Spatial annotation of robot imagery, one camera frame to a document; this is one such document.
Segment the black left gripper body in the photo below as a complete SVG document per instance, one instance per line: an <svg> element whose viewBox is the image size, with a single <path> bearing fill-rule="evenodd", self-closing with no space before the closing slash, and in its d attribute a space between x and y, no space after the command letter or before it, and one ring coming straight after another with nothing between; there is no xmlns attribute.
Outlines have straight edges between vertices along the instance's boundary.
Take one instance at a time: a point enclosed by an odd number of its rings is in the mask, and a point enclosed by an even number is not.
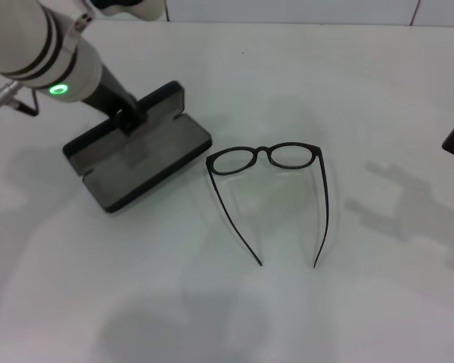
<svg viewBox="0 0 454 363"><path fill-rule="evenodd" d="M98 86L82 102L108 116L114 116L120 111L131 111L133 100L136 99L127 92L109 69L102 65Z"/></svg>

